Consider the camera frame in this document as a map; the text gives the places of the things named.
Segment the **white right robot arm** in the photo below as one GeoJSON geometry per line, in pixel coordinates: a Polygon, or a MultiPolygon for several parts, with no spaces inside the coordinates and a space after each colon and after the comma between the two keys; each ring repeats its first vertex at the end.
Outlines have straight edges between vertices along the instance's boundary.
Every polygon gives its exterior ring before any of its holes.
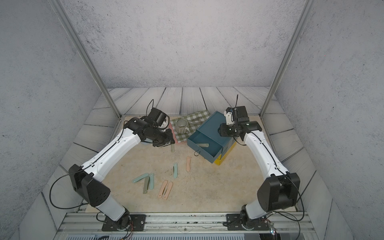
{"type": "Polygon", "coordinates": [[[258,122],[223,123],[218,132],[222,137],[241,138],[254,155],[264,178],[257,199],[242,207],[240,221],[244,228],[251,229],[268,213],[296,205],[300,178],[278,160],[258,122]]]}

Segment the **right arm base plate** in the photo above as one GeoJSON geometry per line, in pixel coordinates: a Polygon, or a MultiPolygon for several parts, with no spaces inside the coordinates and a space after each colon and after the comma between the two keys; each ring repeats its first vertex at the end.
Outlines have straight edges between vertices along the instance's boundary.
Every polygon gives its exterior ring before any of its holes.
{"type": "Polygon", "coordinates": [[[264,220],[250,220],[241,213],[226,214],[223,226],[228,231],[269,231],[269,224],[264,220]]]}

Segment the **teal pull-out drawer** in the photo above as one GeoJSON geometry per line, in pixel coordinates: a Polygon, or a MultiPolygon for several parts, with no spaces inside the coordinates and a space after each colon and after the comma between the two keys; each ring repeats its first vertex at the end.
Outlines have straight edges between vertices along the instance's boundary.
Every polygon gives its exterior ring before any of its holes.
{"type": "Polygon", "coordinates": [[[210,163],[214,163],[222,155],[223,146],[199,131],[187,138],[187,145],[195,151],[194,155],[201,156],[210,163]]]}

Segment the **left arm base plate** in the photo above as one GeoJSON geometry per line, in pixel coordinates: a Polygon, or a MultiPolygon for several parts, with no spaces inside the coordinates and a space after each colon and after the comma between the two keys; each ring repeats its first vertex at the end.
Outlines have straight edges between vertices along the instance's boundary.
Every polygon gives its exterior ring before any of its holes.
{"type": "Polygon", "coordinates": [[[145,214],[123,215],[118,221],[109,217],[103,220],[102,232],[142,232],[146,223],[145,214]]]}

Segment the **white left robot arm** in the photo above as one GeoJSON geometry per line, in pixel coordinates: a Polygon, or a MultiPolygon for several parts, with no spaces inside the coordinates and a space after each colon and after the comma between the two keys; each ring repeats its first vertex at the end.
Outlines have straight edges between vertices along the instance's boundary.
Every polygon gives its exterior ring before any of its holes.
{"type": "Polygon", "coordinates": [[[147,116],[134,117],[126,121],[120,133],[92,159],[81,166],[74,164],[70,167],[69,175],[74,191],[111,221],[127,221],[129,211],[113,197],[103,180],[121,158],[138,144],[152,143],[153,147],[174,144],[169,123],[168,116],[157,120],[147,116]]]}

